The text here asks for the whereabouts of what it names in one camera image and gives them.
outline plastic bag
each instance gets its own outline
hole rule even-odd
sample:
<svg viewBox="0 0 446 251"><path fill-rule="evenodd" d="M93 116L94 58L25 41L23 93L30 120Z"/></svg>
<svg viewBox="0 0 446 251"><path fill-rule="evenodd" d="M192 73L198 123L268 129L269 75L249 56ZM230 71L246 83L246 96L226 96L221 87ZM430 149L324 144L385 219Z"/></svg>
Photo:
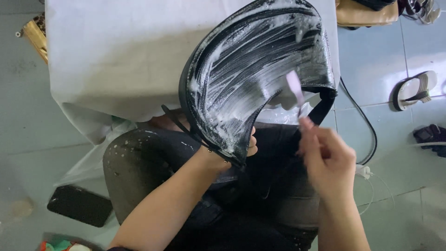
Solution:
<svg viewBox="0 0 446 251"><path fill-rule="evenodd" d="M107 134L104 142L91 149L58 182L54 183L55 187L104 176L102 157L107 146L120 135L136 129L136 124L119 119L114 121L111 127L112 131Z"/></svg>
<svg viewBox="0 0 446 251"><path fill-rule="evenodd" d="M313 110L310 103L305 103L302 106L301 116L308 116L308 114ZM286 125L298 125L297 113L299 112L298 107L294 107L290 110L285 110L282 105L266 105L259 115L257 116L256 122L270 123L270 124L286 124Z"/></svg>

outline black cable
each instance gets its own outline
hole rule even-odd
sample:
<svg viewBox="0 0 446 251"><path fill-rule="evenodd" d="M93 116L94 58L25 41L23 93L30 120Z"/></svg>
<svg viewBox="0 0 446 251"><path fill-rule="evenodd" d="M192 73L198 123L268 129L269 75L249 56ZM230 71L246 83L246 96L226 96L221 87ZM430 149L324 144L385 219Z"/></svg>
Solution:
<svg viewBox="0 0 446 251"><path fill-rule="evenodd" d="M345 87L344 80L342 80L342 77L341 77L341 83L342 83L342 86L344 87L345 92L347 93L348 98L350 98L350 100L356 105L358 110L361 112L362 116L364 117L365 121L368 124L368 127L370 127L370 130L372 130L373 137L375 138L375 146L373 147L373 151L368 155L368 157L366 157L362 161L362 163L358 163L358 164L361 164L361 165L365 165L365 164L367 164L367 162L369 162L372 159L373 155L375 155L376 148L378 147L378 137L376 136L375 129L373 128L372 124L368 120L367 116L364 114L362 109L359 107L359 105L356 103L356 101L351 97L350 93L348 92L347 88Z"/></svg>

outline white tablecloth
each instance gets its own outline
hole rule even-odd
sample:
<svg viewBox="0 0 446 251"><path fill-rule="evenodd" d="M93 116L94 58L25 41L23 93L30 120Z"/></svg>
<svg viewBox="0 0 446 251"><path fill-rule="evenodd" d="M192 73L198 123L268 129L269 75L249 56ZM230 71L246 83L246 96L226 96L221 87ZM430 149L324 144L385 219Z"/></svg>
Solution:
<svg viewBox="0 0 446 251"><path fill-rule="evenodd" d="M339 82L335 1L308 0L328 34ZM143 122L179 108L180 73L198 43L251 0L46 1L53 98L93 144L111 115Z"/></svg>

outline tiled floor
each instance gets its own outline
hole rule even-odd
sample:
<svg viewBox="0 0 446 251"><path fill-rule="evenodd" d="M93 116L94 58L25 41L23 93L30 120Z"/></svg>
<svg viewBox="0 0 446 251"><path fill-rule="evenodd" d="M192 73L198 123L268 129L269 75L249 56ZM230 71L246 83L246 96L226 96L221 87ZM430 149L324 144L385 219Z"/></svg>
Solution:
<svg viewBox="0 0 446 251"><path fill-rule="evenodd" d="M446 9L446 0L437 2ZM104 246L117 230L116 220L99 229L45 208L53 183L91 146L51 98L46 65L28 41L14 36L41 10L37 0L0 2L0 162L6 167L0 168L0 199L27 194L35 202L29 218L0 227L0 249L33 250L51 233ZM378 149L368 166L395 197L393 209L389 191L377 177L370 179L376 202L362 219L373 250L444 250L446 246L446 159L409 147L415 142L411 136L415 128L430 123L446 126L444 25L446 16L429 26L403 18L384 27L338 29L345 85L378 135ZM395 112L388 103L394 85L425 70L438 74L439 82L431 92L434 100ZM336 129L356 149L360 160L372 147L370 130L341 87L323 126ZM107 194L103 179L81 185ZM362 205L360 211L370 198L370 184L358 178L355 199Z"/></svg>

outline toothbrush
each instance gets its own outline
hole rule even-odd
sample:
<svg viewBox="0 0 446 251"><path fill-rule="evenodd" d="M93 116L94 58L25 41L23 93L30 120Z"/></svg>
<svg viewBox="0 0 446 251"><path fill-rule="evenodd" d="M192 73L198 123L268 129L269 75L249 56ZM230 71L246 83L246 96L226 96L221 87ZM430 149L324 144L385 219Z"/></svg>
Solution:
<svg viewBox="0 0 446 251"><path fill-rule="evenodd" d="M286 81L288 82L288 86L291 89L291 92L294 93L297 99L297 106L299 108L299 112L297 113L297 118L300 117L302 113L302 106L305 104L305 98L302 94L302 87L301 87L301 81L299 80L299 77L295 70L290 71L286 75Z"/></svg>

